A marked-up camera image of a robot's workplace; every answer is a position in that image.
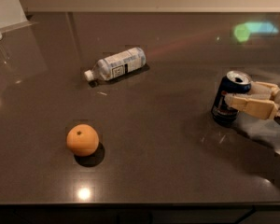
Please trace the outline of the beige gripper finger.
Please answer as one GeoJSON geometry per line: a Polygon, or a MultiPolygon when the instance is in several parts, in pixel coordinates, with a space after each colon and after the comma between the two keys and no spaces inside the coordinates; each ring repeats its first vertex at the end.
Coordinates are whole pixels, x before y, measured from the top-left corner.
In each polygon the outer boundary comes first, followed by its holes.
{"type": "Polygon", "coordinates": [[[257,119],[274,119],[279,106],[271,100],[257,100],[245,94],[228,93],[225,95],[227,106],[257,119]]]}
{"type": "Polygon", "coordinates": [[[252,81],[247,96],[257,100],[280,101],[280,88],[273,83],[252,81]]]}

